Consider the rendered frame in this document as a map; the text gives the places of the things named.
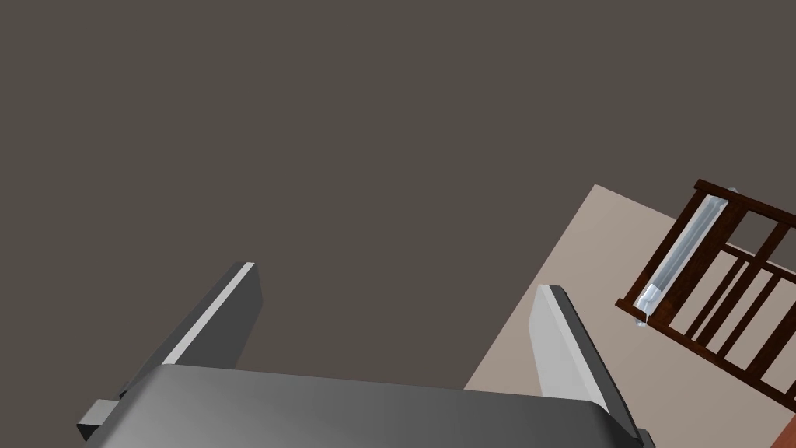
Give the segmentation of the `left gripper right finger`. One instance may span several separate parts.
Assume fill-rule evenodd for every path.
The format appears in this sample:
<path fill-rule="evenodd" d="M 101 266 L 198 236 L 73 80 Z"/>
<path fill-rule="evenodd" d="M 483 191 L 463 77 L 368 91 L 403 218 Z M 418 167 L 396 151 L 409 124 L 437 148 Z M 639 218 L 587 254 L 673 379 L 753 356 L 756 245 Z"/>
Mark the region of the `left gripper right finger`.
<path fill-rule="evenodd" d="M 538 285 L 528 320 L 533 357 L 544 397 L 587 401 L 641 437 L 629 408 L 566 291 Z"/>

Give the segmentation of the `dark brown wooden chair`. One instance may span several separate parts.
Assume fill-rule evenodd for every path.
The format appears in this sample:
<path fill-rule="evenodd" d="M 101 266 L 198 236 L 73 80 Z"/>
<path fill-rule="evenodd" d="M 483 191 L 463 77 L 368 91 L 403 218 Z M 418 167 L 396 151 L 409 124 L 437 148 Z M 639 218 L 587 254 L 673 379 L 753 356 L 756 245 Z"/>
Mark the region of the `dark brown wooden chair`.
<path fill-rule="evenodd" d="M 761 310 L 763 304 L 774 292 L 774 289 L 785 283 L 796 285 L 796 273 L 770 262 L 770 257 L 782 244 L 788 233 L 796 235 L 796 215 L 780 210 L 761 201 L 727 189 L 705 180 L 698 180 L 694 185 L 695 192 L 683 211 L 662 240 L 649 262 L 630 287 L 628 293 L 616 301 L 616 306 L 630 314 L 641 326 L 649 326 L 662 333 L 677 344 L 698 354 L 701 358 L 715 364 L 719 369 L 729 373 L 743 383 L 758 390 L 772 401 L 783 405 L 796 414 L 796 380 L 786 391 L 778 390 L 763 379 L 776 357 L 783 351 L 787 343 L 796 334 L 796 303 L 784 314 L 775 325 L 769 337 L 756 353 L 752 361 L 742 369 L 728 361 L 727 356 L 742 332 L 747 329 L 752 319 Z M 664 294 L 657 309 L 648 318 L 634 307 L 634 301 L 651 280 L 651 276 L 672 247 L 679 232 L 683 230 L 691 216 L 707 195 L 727 199 L 724 211 L 715 224 L 707 231 L 693 256 L 687 261 L 684 269 L 674 280 L 672 287 Z M 755 253 L 741 250 L 729 243 L 742 220 L 749 214 L 765 217 L 775 226 Z M 679 332 L 671 324 L 686 305 L 695 288 L 700 284 L 709 267 L 714 264 L 719 254 L 729 254 L 735 261 L 729 268 L 718 286 L 709 295 L 701 311 L 693 319 L 685 332 Z M 724 322 L 730 317 L 743 294 L 747 292 L 758 275 L 766 271 L 769 278 L 762 290 L 757 294 L 749 308 L 743 313 L 721 347 L 712 352 L 708 345 L 714 340 Z"/>

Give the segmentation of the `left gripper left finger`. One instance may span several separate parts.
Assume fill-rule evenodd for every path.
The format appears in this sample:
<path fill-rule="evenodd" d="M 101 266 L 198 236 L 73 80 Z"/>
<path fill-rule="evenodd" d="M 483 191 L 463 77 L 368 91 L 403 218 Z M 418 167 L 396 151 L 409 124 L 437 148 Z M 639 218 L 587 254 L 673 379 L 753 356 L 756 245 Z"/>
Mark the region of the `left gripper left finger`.
<path fill-rule="evenodd" d="M 162 364 L 234 369 L 262 305 L 257 266 L 235 263 L 177 331 Z"/>

